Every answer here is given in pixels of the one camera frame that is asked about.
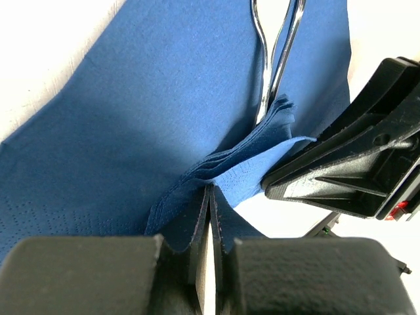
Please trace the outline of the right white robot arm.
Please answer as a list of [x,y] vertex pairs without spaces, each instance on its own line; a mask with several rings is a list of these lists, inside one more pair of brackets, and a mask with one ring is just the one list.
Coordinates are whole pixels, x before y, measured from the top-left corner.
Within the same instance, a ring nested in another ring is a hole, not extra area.
[[309,230],[331,236],[342,214],[411,220],[419,211],[419,63],[386,58],[351,105],[262,179],[272,200],[328,210]]

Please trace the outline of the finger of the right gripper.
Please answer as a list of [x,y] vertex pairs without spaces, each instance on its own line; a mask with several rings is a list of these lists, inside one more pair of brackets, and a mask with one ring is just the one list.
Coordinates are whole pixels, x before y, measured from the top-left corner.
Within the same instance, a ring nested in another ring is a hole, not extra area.
[[267,198],[361,218],[419,212],[419,63],[386,58],[352,104],[262,179]]

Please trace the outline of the silver spoon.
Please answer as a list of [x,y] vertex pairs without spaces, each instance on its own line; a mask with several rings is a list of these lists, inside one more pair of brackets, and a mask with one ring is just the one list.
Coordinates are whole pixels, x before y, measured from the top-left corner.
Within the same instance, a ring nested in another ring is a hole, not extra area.
[[261,43],[262,72],[261,72],[261,95],[257,106],[254,126],[256,127],[264,118],[268,108],[270,90],[270,78],[272,73],[272,61],[270,49],[270,36],[267,24],[267,1],[251,1],[251,12],[255,29]]

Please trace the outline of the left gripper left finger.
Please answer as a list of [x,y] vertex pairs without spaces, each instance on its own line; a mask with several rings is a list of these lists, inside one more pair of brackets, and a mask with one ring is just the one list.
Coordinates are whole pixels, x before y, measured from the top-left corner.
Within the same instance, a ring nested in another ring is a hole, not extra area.
[[33,237],[1,268],[2,314],[202,314],[209,188],[155,236]]

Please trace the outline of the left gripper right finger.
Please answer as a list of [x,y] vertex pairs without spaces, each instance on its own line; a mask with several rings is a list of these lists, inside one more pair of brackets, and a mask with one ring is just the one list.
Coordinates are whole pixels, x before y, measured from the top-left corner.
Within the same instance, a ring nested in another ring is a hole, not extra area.
[[217,314],[414,314],[398,265],[367,238],[270,239],[209,188]]

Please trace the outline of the silver fork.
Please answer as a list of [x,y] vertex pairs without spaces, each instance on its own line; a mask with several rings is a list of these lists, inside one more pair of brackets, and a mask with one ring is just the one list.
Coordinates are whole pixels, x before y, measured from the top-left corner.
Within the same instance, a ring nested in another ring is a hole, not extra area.
[[269,105],[271,105],[271,103],[273,103],[273,101],[275,101],[276,99],[276,95],[278,93],[278,89],[279,89],[279,86],[280,86],[280,83],[281,83],[281,80],[285,71],[285,66],[289,58],[289,54],[291,52],[291,48],[293,46],[295,36],[299,28],[299,24],[301,23],[301,20],[305,11],[305,5],[306,5],[306,0],[298,0],[296,1],[295,6],[293,8],[293,14],[291,17],[291,25],[287,33],[285,45],[283,46],[280,60],[278,62],[274,79],[273,79],[271,89],[270,89],[270,95],[268,99]]

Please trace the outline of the blue paper napkin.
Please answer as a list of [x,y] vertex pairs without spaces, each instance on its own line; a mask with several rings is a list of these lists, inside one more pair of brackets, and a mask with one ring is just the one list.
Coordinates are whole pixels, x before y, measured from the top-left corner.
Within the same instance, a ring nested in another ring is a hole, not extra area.
[[235,207],[350,103],[346,1],[307,1],[267,117],[249,1],[128,1],[1,143],[1,256],[31,236],[156,234],[201,187]]

